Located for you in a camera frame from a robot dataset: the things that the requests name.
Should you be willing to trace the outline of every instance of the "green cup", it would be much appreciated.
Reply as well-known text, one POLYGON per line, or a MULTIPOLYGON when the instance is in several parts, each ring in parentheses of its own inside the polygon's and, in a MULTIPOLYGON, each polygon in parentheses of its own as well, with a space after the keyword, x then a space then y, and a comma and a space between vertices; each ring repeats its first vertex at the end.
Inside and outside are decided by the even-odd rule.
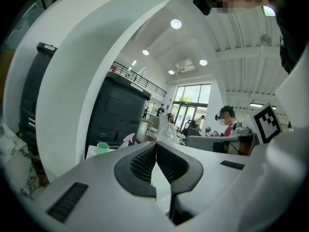
POLYGON ((99 142, 97 144, 97 151, 98 151, 98 154, 104 154, 104 153, 107 153, 108 150, 109 150, 110 146, 107 144, 107 143, 104 143, 104 142, 99 142))

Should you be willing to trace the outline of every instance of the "railing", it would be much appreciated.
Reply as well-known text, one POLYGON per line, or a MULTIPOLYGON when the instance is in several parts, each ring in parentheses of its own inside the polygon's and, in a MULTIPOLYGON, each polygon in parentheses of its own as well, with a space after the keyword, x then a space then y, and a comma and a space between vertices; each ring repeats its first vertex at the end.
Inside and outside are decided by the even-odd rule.
POLYGON ((165 97, 166 91, 158 87, 157 85, 153 84, 152 82, 148 81, 147 79, 143 78, 141 75, 138 75, 134 71, 129 70, 127 67, 121 65, 120 63, 114 62, 110 68, 113 72, 124 76, 125 78, 131 80, 132 82, 138 84, 141 87, 148 89, 149 91, 161 96, 165 97))

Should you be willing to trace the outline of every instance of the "pink object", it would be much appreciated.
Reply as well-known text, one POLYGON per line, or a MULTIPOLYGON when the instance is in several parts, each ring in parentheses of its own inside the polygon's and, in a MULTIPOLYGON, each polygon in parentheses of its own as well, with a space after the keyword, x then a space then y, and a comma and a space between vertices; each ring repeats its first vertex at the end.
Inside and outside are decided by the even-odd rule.
POLYGON ((129 136, 125 137, 124 140, 123 140, 124 142, 122 143, 122 145, 119 146, 118 149, 123 149, 125 147, 128 147, 129 141, 131 141, 131 143, 133 142, 132 139, 133 139, 134 135, 135 135, 135 133, 132 133, 129 136))

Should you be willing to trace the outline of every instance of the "red shirt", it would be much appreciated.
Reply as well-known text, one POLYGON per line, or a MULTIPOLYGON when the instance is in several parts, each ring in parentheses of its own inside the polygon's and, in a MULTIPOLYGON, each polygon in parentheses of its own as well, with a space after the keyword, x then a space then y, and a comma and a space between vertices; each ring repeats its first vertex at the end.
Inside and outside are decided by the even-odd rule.
POLYGON ((229 126, 228 128, 226 128, 226 130, 224 132, 224 137, 230 136, 231 132, 232 132, 232 126, 229 126))

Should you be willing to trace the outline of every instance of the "white ceiling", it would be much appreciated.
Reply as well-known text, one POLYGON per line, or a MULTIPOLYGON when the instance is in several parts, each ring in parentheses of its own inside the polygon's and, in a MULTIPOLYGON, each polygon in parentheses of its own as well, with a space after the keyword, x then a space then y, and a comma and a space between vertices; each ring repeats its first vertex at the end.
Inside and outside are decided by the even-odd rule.
POLYGON ((284 115, 274 96, 287 77, 281 66, 281 33, 275 17, 265 16, 261 7, 236 14, 213 11, 209 16, 199 15, 202 18, 198 21, 202 26, 199 29, 193 27, 188 14, 189 7, 198 9, 194 8, 192 0, 187 1, 183 4, 183 0, 172 0, 140 27, 131 38, 132 43, 150 50, 150 55, 166 73, 168 70, 176 72, 175 65, 183 60, 193 62, 196 70, 167 75, 167 81, 214 74, 220 80, 221 90, 225 91, 227 104, 246 112, 251 109, 250 102, 271 102, 278 107, 277 113, 284 115), (172 19, 181 20, 182 27, 173 29, 172 19), (270 45, 263 49, 262 34, 271 38, 270 45), (199 64, 203 58, 209 61, 207 66, 199 64))

